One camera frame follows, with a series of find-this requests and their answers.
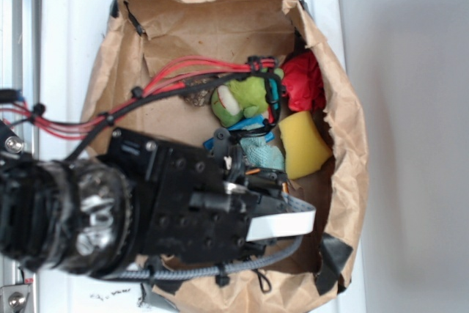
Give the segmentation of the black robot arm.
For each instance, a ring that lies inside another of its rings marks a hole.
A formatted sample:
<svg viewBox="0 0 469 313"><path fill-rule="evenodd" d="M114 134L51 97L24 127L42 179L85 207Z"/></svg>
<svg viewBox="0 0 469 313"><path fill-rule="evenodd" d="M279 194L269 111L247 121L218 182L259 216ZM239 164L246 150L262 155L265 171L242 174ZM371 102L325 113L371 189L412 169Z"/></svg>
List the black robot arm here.
<svg viewBox="0 0 469 313"><path fill-rule="evenodd" d="M286 176L248 166L221 130L215 154L123 128L105 154L38 161L1 149L1 252L30 271L112 281L185 281L290 256L315 209Z"/></svg>

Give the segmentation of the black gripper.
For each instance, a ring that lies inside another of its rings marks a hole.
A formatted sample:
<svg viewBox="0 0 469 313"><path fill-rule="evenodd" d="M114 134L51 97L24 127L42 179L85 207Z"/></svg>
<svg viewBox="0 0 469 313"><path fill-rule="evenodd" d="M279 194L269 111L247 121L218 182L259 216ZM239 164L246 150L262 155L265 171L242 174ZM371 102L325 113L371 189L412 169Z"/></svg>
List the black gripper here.
<svg viewBox="0 0 469 313"><path fill-rule="evenodd" d="M230 169L200 147L116 128L100 160L129 182L133 225L125 253L175 256L189 265L262 255L276 242L260 219L293 211L285 176L248 174L239 150Z"/></svg>

